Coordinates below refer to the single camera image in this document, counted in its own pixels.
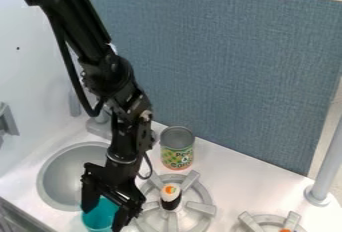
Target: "round sink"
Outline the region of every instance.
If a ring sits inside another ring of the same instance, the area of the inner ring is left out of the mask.
[[[40,197],[53,208],[78,211],[81,203],[81,176],[84,163],[103,166],[108,144],[85,142],[64,148],[41,168],[37,178]]]

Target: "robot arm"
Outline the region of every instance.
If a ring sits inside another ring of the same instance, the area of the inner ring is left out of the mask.
[[[82,176],[82,209],[92,210],[101,195],[119,206],[112,230],[119,232],[141,212],[145,197],[135,178],[146,151],[152,148],[151,104],[138,86],[131,65],[114,53],[111,38],[89,0],[25,0],[47,15],[65,66],[81,104],[97,116],[106,104],[112,110],[113,139],[105,167],[86,163]],[[83,68],[84,85],[97,96],[93,109],[80,85],[70,46]]]

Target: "blue cup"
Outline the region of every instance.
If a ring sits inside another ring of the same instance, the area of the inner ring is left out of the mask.
[[[112,223],[119,207],[105,197],[89,213],[82,213],[83,224],[91,232],[112,232]]]

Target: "tin can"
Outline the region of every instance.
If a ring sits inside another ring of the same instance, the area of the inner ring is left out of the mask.
[[[184,170],[194,160],[195,137],[192,132],[182,126],[166,128],[160,135],[161,161],[171,170]]]

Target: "gray wall panel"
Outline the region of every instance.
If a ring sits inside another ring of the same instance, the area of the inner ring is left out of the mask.
[[[308,172],[340,75],[340,1],[92,1],[157,121]]]

